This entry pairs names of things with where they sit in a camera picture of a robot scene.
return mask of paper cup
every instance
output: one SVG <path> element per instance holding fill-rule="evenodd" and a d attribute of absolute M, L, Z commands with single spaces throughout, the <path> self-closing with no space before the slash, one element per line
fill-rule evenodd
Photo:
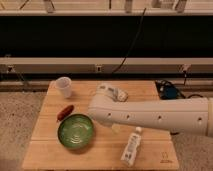
<path fill-rule="evenodd" d="M 64 98 L 69 98 L 72 95 L 71 83 L 72 81 L 69 77 L 60 77 L 55 82 L 55 87 Z"/>

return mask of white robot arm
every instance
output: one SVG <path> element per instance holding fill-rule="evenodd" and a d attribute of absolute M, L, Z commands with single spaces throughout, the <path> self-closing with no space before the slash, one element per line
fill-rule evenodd
<path fill-rule="evenodd" d="M 88 115 L 101 123 L 188 132 L 213 137 L 213 99 L 123 102 L 127 94 L 107 83 L 98 86 Z"/>

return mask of floor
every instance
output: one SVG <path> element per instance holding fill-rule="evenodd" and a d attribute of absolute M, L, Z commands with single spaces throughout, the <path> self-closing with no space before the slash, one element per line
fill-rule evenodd
<path fill-rule="evenodd" d="M 0 171 L 21 171 L 44 96 L 44 92 L 0 93 Z M 180 171 L 213 170 L 213 139 L 179 134 L 173 142 Z"/>

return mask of wooden table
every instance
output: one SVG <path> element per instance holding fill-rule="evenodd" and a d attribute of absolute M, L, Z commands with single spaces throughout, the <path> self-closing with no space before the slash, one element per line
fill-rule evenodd
<path fill-rule="evenodd" d="M 108 81 L 129 94 L 128 101 L 159 99 L 152 81 Z M 50 83 L 37 120 L 24 170 L 177 170 L 179 165 L 171 136 L 167 131 L 144 129 L 142 142 L 134 167 L 128 168 L 120 161 L 128 137 L 135 127 L 117 125 L 113 130 L 94 121 L 95 137 L 87 148 L 71 151 L 57 139 L 59 123 L 56 115 L 69 104 L 73 113 L 87 112 L 88 104 L 101 81 L 73 81 L 73 95 L 63 99 Z"/>

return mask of bowl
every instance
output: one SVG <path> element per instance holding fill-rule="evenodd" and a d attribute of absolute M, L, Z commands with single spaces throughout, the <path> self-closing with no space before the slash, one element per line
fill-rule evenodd
<path fill-rule="evenodd" d="M 69 149 L 80 149 L 91 141 L 94 134 L 92 120 L 83 114 L 72 114 L 58 128 L 60 143 Z"/>

